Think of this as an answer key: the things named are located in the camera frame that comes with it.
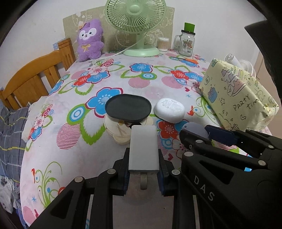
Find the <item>green desk fan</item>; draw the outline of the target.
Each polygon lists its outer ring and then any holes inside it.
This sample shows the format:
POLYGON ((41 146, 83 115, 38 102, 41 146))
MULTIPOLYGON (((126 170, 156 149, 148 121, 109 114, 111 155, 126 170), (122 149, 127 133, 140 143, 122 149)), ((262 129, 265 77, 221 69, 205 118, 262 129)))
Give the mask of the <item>green desk fan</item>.
POLYGON ((152 57, 160 54, 153 45, 145 45, 145 34, 157 27, 166 14, 165 1, 107 1, 107 21, 120 32, 136 35, 133 45, 122 53, 130 57, 152 57))

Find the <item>black round compact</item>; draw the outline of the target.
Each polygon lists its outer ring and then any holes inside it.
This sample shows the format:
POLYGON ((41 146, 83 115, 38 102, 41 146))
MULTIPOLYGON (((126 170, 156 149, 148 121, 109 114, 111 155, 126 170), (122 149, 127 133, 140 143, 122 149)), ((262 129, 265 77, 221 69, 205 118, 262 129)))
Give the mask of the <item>black round compact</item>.
POLYGON ((139 123, 150 115, 152 105, 148 99, 142 96, 119 94, 108 99, 105 111, 111 118, 129 123, 139 123))

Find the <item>beige cartoon board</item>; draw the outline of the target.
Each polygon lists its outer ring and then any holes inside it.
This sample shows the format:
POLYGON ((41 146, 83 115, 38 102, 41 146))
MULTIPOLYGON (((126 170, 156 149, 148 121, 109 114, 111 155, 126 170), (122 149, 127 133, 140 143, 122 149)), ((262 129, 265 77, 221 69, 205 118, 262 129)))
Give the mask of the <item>beige cartoon board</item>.
MULTIPOLYGON (((96 7, 81 11, 63 19, 65 37, 71 39, 75 55, 78 55, 78 43, 76 41, 78 31, 86 22, 92 19, 99 19, 101 21, 104 31, 103 52, 122 50, 136 42, 135 34, 120 32, 119 30, 115 29, 107 21, 104 7, 96 7)), ((157 27, 153 28, 153 30, 147 32, 144 38, 144 44, 157 46, 159 38, 164 37, 169 39, 168 48, 170 48, 173 39, 173 19, 174 8, 167 7, 166 15, 163 18, 163 21, 157 27)))

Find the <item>white earbud case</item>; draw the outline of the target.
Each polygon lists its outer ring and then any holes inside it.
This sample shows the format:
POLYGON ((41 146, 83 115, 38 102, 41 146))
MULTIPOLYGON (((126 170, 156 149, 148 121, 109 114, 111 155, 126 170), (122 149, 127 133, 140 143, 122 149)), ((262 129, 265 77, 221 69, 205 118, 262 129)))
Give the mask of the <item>white earbud case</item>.
POLYGON ((162 98, 156 103, 154 114, 166 122, 179 123, 185 116, 185 107, 174 99, 162 98))

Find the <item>white standing fan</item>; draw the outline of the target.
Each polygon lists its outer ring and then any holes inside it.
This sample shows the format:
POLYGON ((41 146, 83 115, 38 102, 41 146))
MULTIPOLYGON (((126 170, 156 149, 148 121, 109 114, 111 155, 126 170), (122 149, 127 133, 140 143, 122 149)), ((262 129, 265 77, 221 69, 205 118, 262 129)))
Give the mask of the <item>white standing fan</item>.
POLYGON ((252 77, 256 78, 256 72, 251 62, 247 60, 238 60, 232 53, 227 54, 224 61, 247 71, 252 77))

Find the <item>wooden bed headboard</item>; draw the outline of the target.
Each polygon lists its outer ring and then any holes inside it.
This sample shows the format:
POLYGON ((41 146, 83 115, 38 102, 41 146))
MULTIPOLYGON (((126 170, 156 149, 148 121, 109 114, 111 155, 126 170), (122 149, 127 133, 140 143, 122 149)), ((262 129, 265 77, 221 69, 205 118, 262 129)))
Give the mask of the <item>wooden bed headboard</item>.
POLYGON ((39 57, 23 66, 10 79, 6 87, 1 90, 1 101, 9 109, 17 110, 27 104, 38 101, 47 96, 47 89, 41 80, 40 73, 44 73, 51 87, 59 80, 57 65, 62 63, 65 70, 75 62, 75 54, 70 38, 58 43, 58 50, 39 57))

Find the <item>cotton swab container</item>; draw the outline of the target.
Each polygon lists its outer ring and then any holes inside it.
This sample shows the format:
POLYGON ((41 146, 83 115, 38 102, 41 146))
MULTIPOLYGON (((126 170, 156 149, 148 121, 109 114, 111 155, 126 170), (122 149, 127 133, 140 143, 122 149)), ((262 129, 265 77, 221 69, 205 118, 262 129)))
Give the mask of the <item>cotton swab container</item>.
POLYGON ((169 38, 158 37, 157 48, 159 51, 168 51, 169 49, 169 38))

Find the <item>yellow cartoon paper box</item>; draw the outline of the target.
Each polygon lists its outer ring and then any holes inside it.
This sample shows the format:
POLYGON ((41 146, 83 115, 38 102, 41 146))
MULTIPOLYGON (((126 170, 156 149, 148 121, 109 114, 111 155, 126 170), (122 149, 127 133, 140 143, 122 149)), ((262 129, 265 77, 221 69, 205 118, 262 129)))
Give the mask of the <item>yellow cartoon paper box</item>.
POLYGON ((261 131, 279 110, 279 105, 255 77, 219 59, 212 60, 199 88, 227 130, 261 131))

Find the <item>grey round tag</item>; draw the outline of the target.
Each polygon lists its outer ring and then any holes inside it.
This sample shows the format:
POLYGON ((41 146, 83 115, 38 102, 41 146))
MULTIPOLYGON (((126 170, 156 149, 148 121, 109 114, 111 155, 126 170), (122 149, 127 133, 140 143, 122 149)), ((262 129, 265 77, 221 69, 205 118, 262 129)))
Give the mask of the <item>grey round tag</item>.
POLYGON ((182 126, 181 130, 187 130, 191 133, 201 136, 202 138, 208 139, 208 132, 205 130, 203 126, 201 126, 198 123, 194 123, 194 122, 185 123, 182 126))

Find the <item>floral tablecloth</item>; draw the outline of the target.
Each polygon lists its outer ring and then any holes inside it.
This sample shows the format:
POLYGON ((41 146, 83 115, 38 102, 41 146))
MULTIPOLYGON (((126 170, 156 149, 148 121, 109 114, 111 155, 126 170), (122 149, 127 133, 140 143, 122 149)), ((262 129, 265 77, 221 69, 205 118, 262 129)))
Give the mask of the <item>floral tablecloth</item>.
POLYGON ((185 123, 223 127, 199 89, 208 66, 199 55, 185 57, 175 51, 154 57, 106 53, 100 60, 74 63, 50 94, 31 106, 22 134, 26 150, 20 194, 26 224, 31 225, 75 177, 95 177, 123 157, 129 144, 117 144, 104 126, 105 104, 113 96, 142 96, 152 106, 171 98, 184 105, 185 116, 176 124, 158 118, 153 109, 149 115, 164 158, 179 168, 185 151, 179 133, 185 123))

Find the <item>orange handled scissors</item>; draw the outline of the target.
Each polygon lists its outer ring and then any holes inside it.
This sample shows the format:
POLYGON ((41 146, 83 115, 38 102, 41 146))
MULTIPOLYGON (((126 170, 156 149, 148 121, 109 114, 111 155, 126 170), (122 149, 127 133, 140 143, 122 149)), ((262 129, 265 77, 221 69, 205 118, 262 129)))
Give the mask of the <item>orange handled scissors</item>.
POLYGON ((172 60, 180 61, 182 63, 190 62, 190 63, 193 63, 193 64, 198 64, 198 61, 193 60, 193 59, 186 59, 186 58, 179 58, 179 57, 172 57, 172 56, 170 56, 169 58, 172 59, 172 60))

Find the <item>white power adapter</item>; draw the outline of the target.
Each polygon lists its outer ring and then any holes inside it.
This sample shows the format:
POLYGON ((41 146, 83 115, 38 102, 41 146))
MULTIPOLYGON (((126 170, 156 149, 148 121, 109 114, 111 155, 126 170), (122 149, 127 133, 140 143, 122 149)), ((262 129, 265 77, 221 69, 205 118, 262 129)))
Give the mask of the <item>white power adapter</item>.
POLYGON ((140 175, 140 189, 146 190, 148 175, 159 172, 156 126, 132 126, 128 169, 131 173, 140 175))

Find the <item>glass jar green lid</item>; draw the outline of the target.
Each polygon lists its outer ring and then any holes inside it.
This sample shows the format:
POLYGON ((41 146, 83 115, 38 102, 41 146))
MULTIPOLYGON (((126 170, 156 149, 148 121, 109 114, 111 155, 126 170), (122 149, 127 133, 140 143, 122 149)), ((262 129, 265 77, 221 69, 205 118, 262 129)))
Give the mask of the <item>glass jar green lid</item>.
POLYGON ((180 55, 191 57, 195 45, 195 25, 185 22, 180 35, 176 35, 173 45, 180 55))

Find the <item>purple plush rabbit toy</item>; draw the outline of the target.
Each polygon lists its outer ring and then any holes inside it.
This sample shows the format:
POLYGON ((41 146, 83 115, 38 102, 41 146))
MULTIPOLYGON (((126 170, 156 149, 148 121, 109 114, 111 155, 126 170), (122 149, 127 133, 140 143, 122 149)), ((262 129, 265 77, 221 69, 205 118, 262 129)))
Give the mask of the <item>purple plush rabbit toy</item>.
POLYGON ((77 53, 80 62, 101 57, 104 47, 102 36, 103 28, 99 19, 92 19, 79 29, 77 53))

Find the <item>blue plaid bedding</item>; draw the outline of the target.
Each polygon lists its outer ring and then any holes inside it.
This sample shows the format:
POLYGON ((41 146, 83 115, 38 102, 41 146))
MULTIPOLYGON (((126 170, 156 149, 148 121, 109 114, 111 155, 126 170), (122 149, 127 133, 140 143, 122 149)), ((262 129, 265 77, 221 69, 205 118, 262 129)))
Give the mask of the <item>blue plaid bedding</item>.
POLYGON ((8 213, 19 209, 20 176, 26 143, 22 140, 28 108, 1 109, 1 205, 8 213))

